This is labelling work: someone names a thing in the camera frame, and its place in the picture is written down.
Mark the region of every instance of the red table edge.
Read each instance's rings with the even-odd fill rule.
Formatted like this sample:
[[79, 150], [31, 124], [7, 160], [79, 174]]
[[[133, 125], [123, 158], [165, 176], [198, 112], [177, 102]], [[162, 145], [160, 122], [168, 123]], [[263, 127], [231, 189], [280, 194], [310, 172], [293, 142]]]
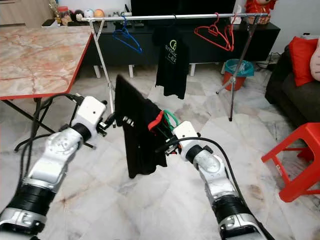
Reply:
[[28, 98], [45, 98], [45, 97], [50, 97], [50, 96], [53, 96], [53, 95], [56, 95], [56, 94], [67, 94], [70, 92], [73, 84], [74, 84], [74, 81], [76, 79], [76, 76], [78, 74], [78, 71], [79, 71], [79, 68], [80, 68], [80, 65], [85, 57], [85, 54], [87, 52], [87, 49], [89, 47], [89, 44], [90, 44], [90, 41], [92, 39], [93, 35], [92, 33], [90, 34], [89, 36], [89, 39], [85, 45], [85, 48], [82, 52], [82, 55], [79, 59], [79, 62], [78, 62], [78, 65], [76, 66], [76, 69], [74, 71], [74, 74], [73, 74], [73, 77], [71, 79], [71, 82], [69, 84], [69, 87], [67, 88], [66, 91], [62, 91], [62, 92], [55, 92], [55, 93], [44, 93], [44, 94], [29, 94], [29, 95], [13, 95], [13, 96], [0, 96], [0, 100], [13, 100], [13, 99], [28, 99]]

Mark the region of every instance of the red plastic stool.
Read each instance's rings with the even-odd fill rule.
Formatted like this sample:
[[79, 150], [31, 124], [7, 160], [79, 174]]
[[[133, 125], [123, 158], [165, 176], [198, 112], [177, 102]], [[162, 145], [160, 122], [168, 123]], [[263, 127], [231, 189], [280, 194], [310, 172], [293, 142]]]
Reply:
[[[304, 140], [308, 147], [287, 148], [298, 139]], [[313, 160], [313, 162], [295, 179], [290, 180], [284, 166], [277, 158], [277, 154], [281, 151], [301, 151], [298, 157], [305, 158], [307, 161]], [[300, 195], [320, 194], [320, 189], [308, 190], [320, 181], [320, 122], [310, 122], [298, 127], [285, 140], [261, 158], [264, 163], [269, 159], [273, 160], [284, 180], [285, 187], [279, 192], [279, 196], [283, 201], [292, 202]]]

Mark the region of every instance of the red bucket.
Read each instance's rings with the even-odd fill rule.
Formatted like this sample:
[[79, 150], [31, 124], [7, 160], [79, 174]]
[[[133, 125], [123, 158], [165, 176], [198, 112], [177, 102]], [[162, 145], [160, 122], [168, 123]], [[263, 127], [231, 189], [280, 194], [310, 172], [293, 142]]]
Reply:
[[[232, 74], [230, 72], [227, 72], [227, 71], [224, 72], [224, 78], [223, 78], [222, 85], [224, 85], [226, 82], [228, 82], [231, 77], [232, 77]], [[242, 87], [242, 85], [244, 84], [245, 80], [246, 80], [245, 76], [237, 76], [234, 90], [235, 91], [239, 90]], [[231, 87], [232, 87], [232, 85], [230, 83], [228, 86], [225, 87], [225, 89], [227, 89], [228, 91], [231, 91]]]

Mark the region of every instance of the red figurine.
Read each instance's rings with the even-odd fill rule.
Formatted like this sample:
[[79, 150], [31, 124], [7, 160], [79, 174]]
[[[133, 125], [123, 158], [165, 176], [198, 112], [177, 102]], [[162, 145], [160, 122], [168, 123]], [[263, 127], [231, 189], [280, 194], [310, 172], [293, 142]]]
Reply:
[[[277, 0], [246, 0], [246, 13], [268, 13], [268, 16], [260, 17], [258, 24], [267, 24], [270, 21], [270, 9], [275, 8]], [[254, 23], [254, 17], [249, 17], [249, 23]]]

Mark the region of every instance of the white wall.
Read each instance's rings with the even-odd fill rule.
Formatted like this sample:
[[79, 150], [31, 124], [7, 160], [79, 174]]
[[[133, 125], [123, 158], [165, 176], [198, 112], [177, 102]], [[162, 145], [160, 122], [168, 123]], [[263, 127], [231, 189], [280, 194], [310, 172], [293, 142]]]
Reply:
[[[245, 6], [246, 0], [235, 4]], [[282, 53], [294, 36], [303, 33], [320, 35], [320, 0], [278, 0], [271, 10], [271, 23], [281, 31], [273, 45], [272, 52]]]
[[104, 14], [112, 14], [113, 12], [122, 12], [125, 10], [125, 4], [130, 8], [130, 0], [59, 0], [60, 6], [68, 6], [70, 10], [80, 9], [102, 9]]

